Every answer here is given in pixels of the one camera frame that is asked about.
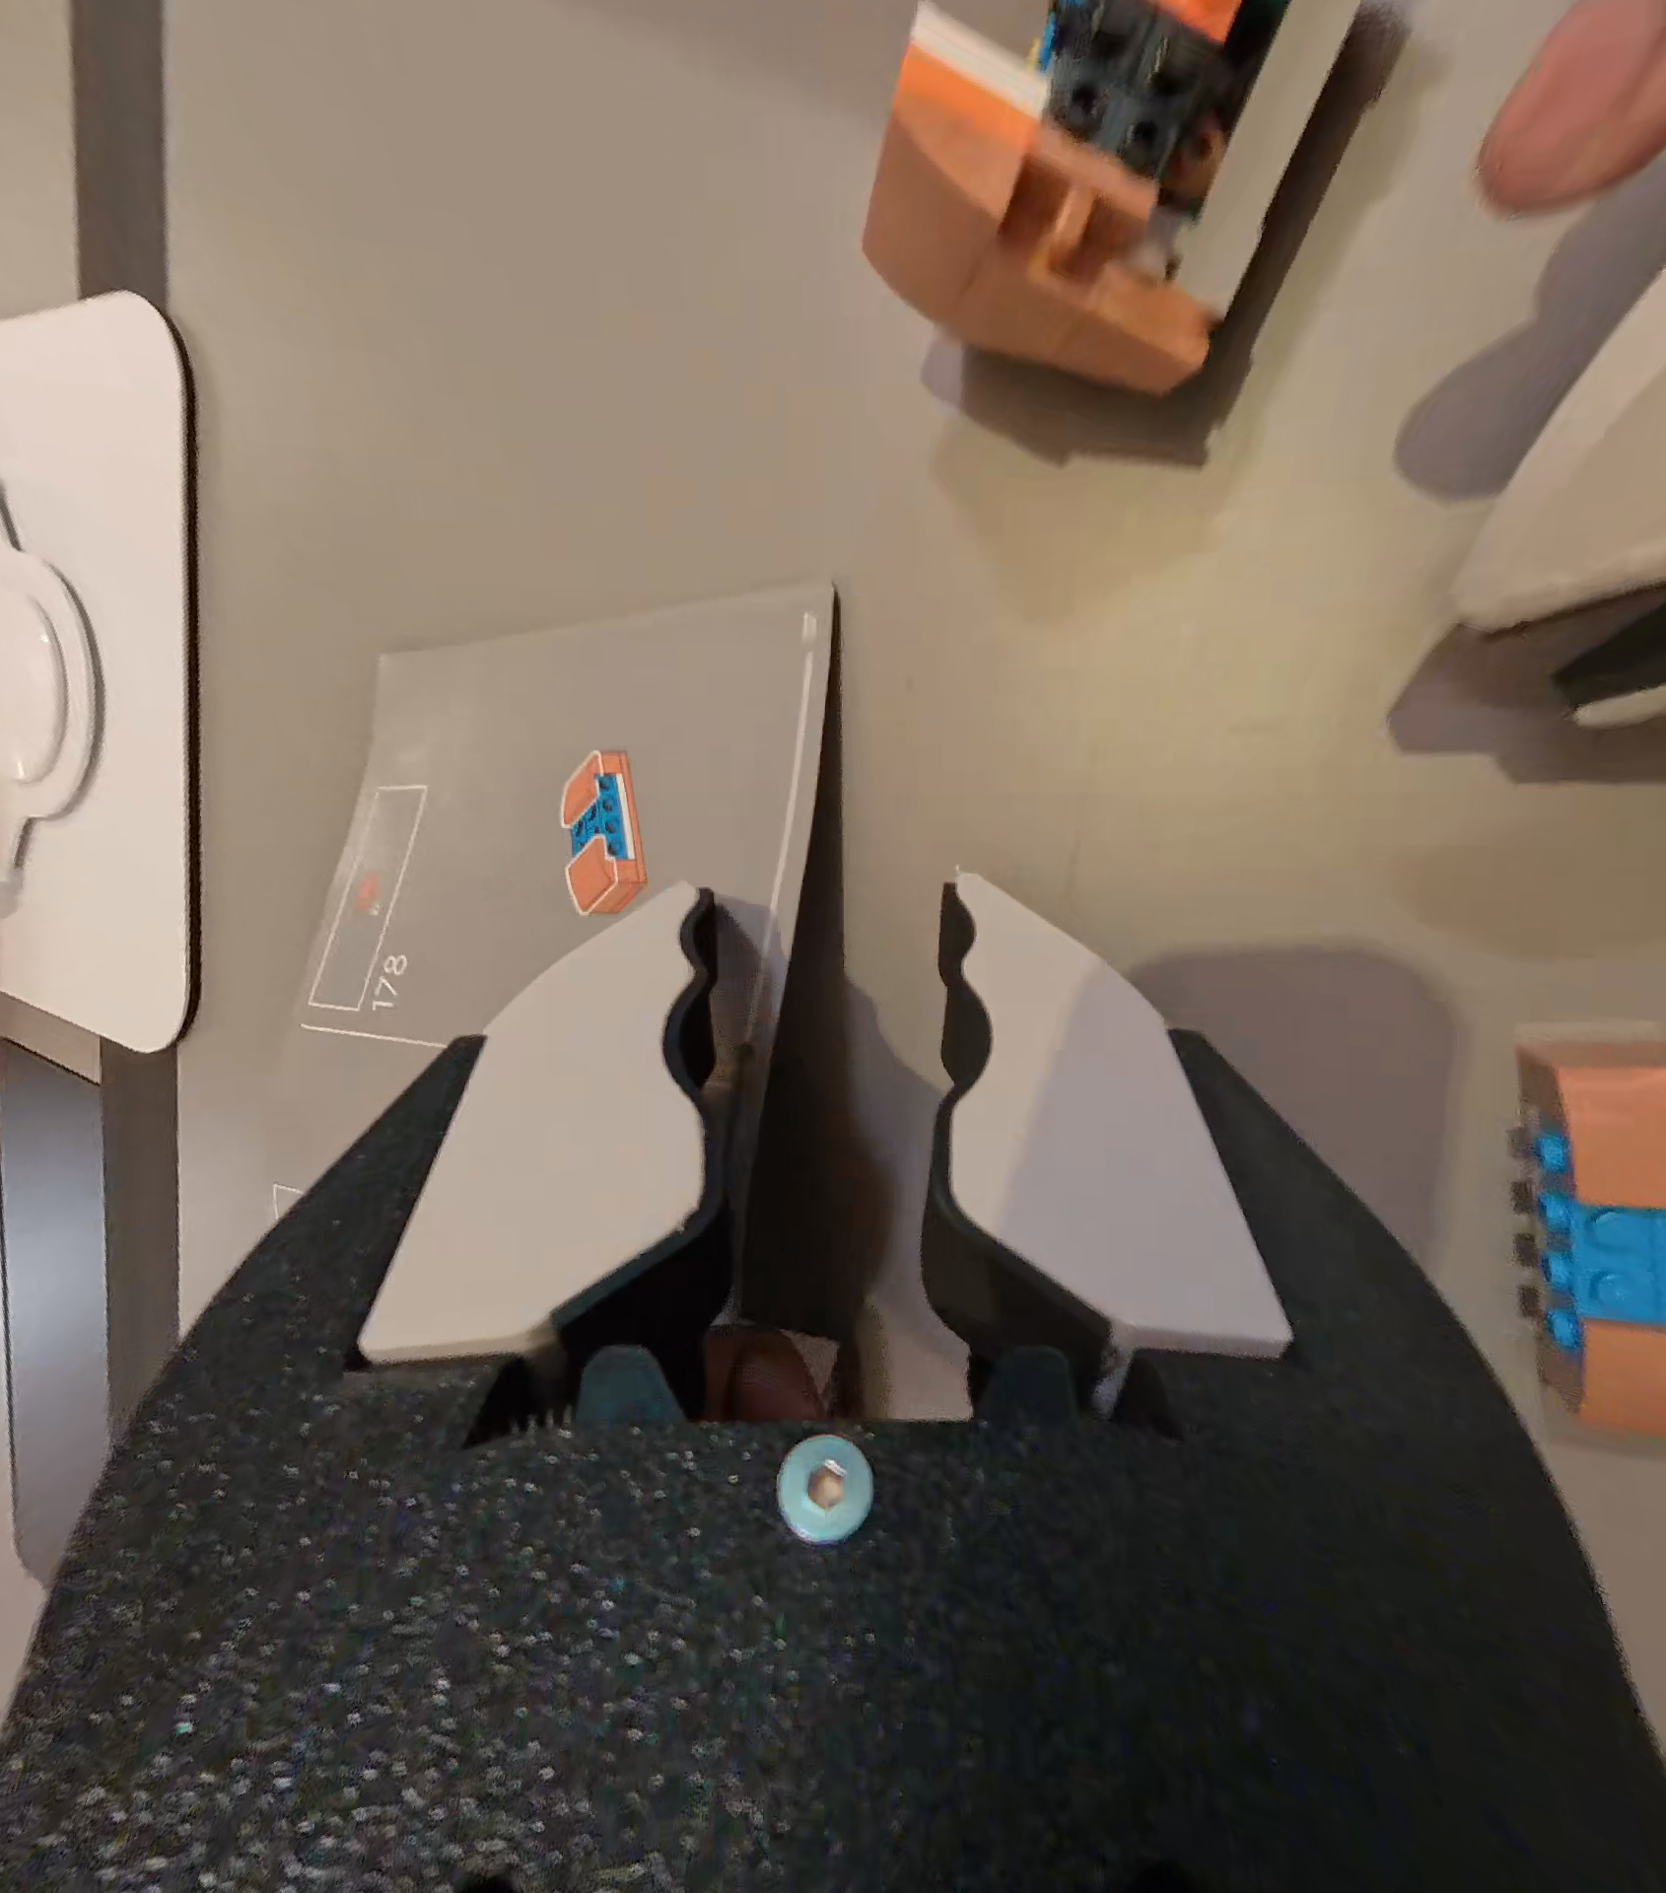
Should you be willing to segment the brown white blue brick assembly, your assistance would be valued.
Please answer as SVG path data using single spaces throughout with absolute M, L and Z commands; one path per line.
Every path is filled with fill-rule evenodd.
M 1666 1441 L 1666 1035 L 1532 1029 L 1514 1078 L 1538 1376 L 1579 1425 Z

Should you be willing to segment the brown brick model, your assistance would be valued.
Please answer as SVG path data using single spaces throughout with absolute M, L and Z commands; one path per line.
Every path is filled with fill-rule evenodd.
M 1354 2 L 1055 2 L 1019 55 L 919 3 L 864 254 L 952 341 L 1143 396 L 1205 364 Z

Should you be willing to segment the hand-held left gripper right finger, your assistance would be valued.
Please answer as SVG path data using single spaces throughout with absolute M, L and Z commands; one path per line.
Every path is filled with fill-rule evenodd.
M 1280 1360 L 1270 1267 L 1161 1013 L 976 871 L 942 889 L 921 1279 L 976 1360 Z

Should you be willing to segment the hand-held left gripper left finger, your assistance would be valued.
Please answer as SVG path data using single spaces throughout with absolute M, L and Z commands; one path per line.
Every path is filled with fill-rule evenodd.
M 716 978 L 716 899 L 672 883 L 493 1017 L 359 1329 L 367 1362 L 564 1344 L 724 1210 Z

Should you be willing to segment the white instruction booklet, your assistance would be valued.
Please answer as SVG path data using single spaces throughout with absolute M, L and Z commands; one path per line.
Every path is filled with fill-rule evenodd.
M 379 662 L 274 1106 L 284 1214 L 455 1039 L 672 885 L 716 901 L 726 1226 L 759 1122 L 822 773 L 828 581 Z

